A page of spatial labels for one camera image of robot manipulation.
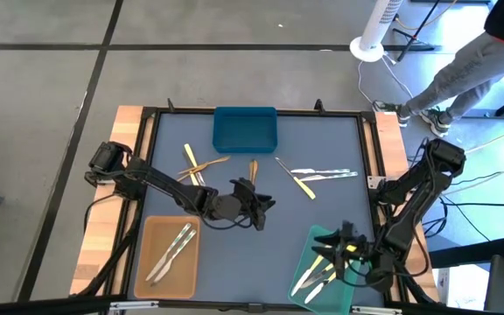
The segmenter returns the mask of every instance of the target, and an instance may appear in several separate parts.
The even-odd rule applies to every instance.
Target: white cable
[[[452,193],[459,193],[459,192],[462,192],[462,191],[464,191],[466,189],[474,188],[475,186],[479,186],[479,185],[481,185],[483,183],[486,183],[486,182],[490,181],[491,179],[494,179],[494,178],[496,178],[496,177],[498,177],[498,176],[500,176],[502,174],[504,174],[504,171],[502,171],[499,174],[497,174],[495,176],[492,176],[490,178],[486,178],[486,179],[484,179],[484,180],[482,180],[482,181],[480,181],[478,183],[475,183],[473,185],[469,185],[469,186],[466,186],[466,187],[463,187],[463,188],[460,188],[460,189],[457,189],[457,190],[454,190],[454,191],[451,191],[451,192],[445,192],[445,193],[443,193],[443,195],[449,195],[449,194],[452,194]]]
[[[503,134],[503,135],[500,135],[500,136],[497,136],[495,139],[493,139],[493,140],[491,140],[491,141],[488,141],[488,142],[486,142],[486,143],[483,143],[482,145],[478,145],[478,146],[477,146],[477,147],[475,147],[475,148],[471,148],[470,150],[467,150],[467,151],[465,152],[465,154],[470,154],[470,153],[473,153],[473,152],[475,152],[475,151],[477,151],[477,150],[481,150],[481,149],[483,149],[483,148],[487,147],[489,144],[492,144],[492,143],[494,143],[495,141],[497,141],[497,140],[499,140],[499,139],[501,139],[501,138],[503,138],[503,137],[504,137],[504,134]]]
[[[388,71],[390,72],[390,74],[392,74],[392,77],[394,78],[394,80],[400,85],[402,86],[403,88],[403,91],[406,92],[409,97],[413,98],[413,94],[411,93],[410,89],[408,88],[408,86],[406,86],[405,84],[403,84],[400,79],[398,79],[398,77],[396,77],[396,75],[394,74],[394,72],[392,71],[392,69],[390,69],[390,66],[389,64],[386,62],[386,60],[384,58],[382,58],[382,62],[384,62],[384,66],[386,66],[386,68],[388,69]]]
[[[373,101],[371,101],[371,99],[368,98],[368,96],[363,92],[363,90],[361,90],[361,65],[362,64],[363,64],[363,61],[360,62],[359,65],[357,66],[357,74],[359,75],[359,83],[357,84],[357,88],[359,89],[359,92],[361,94],[363,94],[363,96],[365,96],[367,101],[372,104]]]

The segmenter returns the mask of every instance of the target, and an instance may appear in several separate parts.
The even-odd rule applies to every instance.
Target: black mat
[[[363,168],[357,122],[353,118],[279,116],[279,145],[273,154],[234,154],[223,164],[203,172],[206,184],[221,194],[232,192],[228,181],[247,177],[249,162],[259,163],[256,187],[277,201],[267,212],[265,229],[234,228],[201,230],[196,294],[192,301],[290,304],[287,292],[312,225],[329,230],[342,220],[352,221],[360,233],[373,239],[366,175]],[[221,157],[212,146],[213,115],[161,115],[152,166],[169,176],[188,167],[183,146],[192,146],[198,163]],[[310,200],[277,164],[281,158],[290,168],[349,168],[356,178],[309,182],[317,198]],[[161,192],[148,190],[143,217],[185,215]],[[226,226],[226,221],[215,223]],[[138,265],[139,245],[134,267]],[[130,277],[129,297],[137,268]],[[355,305],[382,305],[382,295],[371,289],[356,290]]]

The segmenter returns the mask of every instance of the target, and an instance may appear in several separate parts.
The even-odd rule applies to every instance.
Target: wooden board
[[[133,148],[137,137],[137,131],[139,129],[142,111],[143,107],[140,106],[120,106],[116,114],[110,140],[127,144]],[[378,136],[381,142],[381,153],[384,160],[386,175],[387,177],[399,177],[408,170],[408,161],[396,116],[376,113],[376,123]],[[376,170],[375,151],[368,123],[365,124],[364,130],[367,137],[367,148],[371,170]],[[146,131],[147,132],[143,136],[142,157],[146,156],[146,151],[149,147],[150,128],[147,128]],[[99,187],[96,190],[94,198],[98,199],[102,196],[106,196],[107,194],[110,194],[112,190],[112,185]],[[70,289],[72,294],[82,291],[108,260],[116,235],[116,227],[119,221],[121,204],[122,202],[119,198],[111,198],[108,201],[102,202],[101,204],[97,204],[93,207],[87,224],[87,232],[85,233],[85,237],[81,245],[77,268],[75,269],[75,273],[73,275],[73,283]],[[130,212],[133,214],[135,203],[132,202],[131,204],[130,208],[132,211]],[[126,224],[129,225],[130,222],[131,218],[129,217]],[[427,247],[421,224],[417,226],[416,231],[420,240],[422,240],[426,251]],[[124,264],[125,257],[120,260],[116,268],[115,282],[112,287],[113,293],[118,293],[120,291]],[[424,253],[417,246],[416,242],[414,242],[409,252],[406,266],[411,273],[418,272],[424,267]],[[422,285],[425,292],[431,298],[438,300],[438,292],[433,281],[431,269],[429,269],[429,271],[423,276],[417,277],[416,281]],[[398,289],[396,286],[392,289],[392,298],[393,300],[399,300]]]

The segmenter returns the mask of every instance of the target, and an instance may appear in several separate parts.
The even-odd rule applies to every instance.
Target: tan tray
[[[182,239],[172,248],[166,261],[174,255],[186,236],[196,230],[196,235],[186,244],[184,249],[172,261],[171,269],[154,286],[154,277],[145,282],[153,267],[161,259],[174,238],[186,223],[192,227],[182,236]],[[200,252],[200,219],[196,216],[150,216],[145,221],[139,266],[137,268],[134,294],[136,298],[191,298],[196,291],[198,275],[198,255]]]

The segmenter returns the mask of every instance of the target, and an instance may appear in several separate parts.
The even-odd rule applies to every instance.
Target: black table frame
[[[147,156],[144,158],[147,161],[147,164],[151,164],[151,160],[153,158],[153,152],[155,149],[155,144],[157,141],[157,133],[158,133],[158,125],[160,123],[160,117],[162,114],[204,114],[204,115],[212,115],[214,113],[214,108],[174,108],[171,100],[168,100],[168,108],[143,108],[143,112],[141,115],[141,121],[139,124],[139,130],[137,132],[136,144],[134,147],[134,155],[139,155],[141,153],[141,149],[143,146],[144,134],[146,133],[147,122],[149,119],[152,119],[152,126],[150,132],[150,142],[147,149]],[[278,109],[278,116],[312,116],[312,117],[348,117],[354,118],[357,122],[357,130],[360,140],[360,152],[363,159],[364,171],[367,176],[386,176],[384,171],[384,162],[382,160],[382,151],[380,146],[380,140],[378,137],[378,129],[376,128],[376,118],[374,112],[361,112],[361,111],[326,111],[322,104],[321,100],[317,100],[313,110],[300,110],[300,109]],[[374,155],[376,159],[377,170],[374,170],[375,173],[372,173],[369,155],[368,155],[368,147],[367,147],[367,139],[364,130],[364,123],[368,123],[371,129],[372,142],[374,146]],[[144,205],[144,195],[140,202],[137,202],[136,211],[134,214],[135,227],[138,231],[141,223],[141,215],[143,211]],[[376,204],[373,204],[369,201],[370,205],[370,215],[371,221],[373,222],[373,230],[374,233],[378,231],[380,228],[380,217],[378,214]],[[129,217],[129,209],[130,203],[128,201],[122,202],[122,209],[120,213],[120,220],[118,221],[118,226],[115,234],[115,241],[113,251],[117,248],[120,241],[123,238],[126,221]],[[131,271],[134,268],[134,260],[135,260],[135,246],[136,240],[128,248],[127,259],[125,263],[125,267],[123,270],[123,277],[121,283],[121,294],[127,294],[130,283],[130,275]],[[103,295],[111,294],[112,284],[114,282],[114,275],[116,271],[110,273],[105,286]],[[400,299],[402,302],[408,302],[408,293],[407,287],[403,283],[400,277],[397,278],[398,283],[398,291],[400,293]],[[390,302],[391,299],[391,291],[388,290],[383,294],[384,302]],[[226,303],[226,302],[196,302],[196,301],[187,301],[187,300],[158,300],[160,306],[162,308],[171,307],[171,308],[195,308],[195,309],[217,309],[221,311],[228,310],[240,310],[245,312],[266,312],[266,311],[300,311],[303,312],[305,309],[298,305],[294,304],[256,304],[256,303]]]

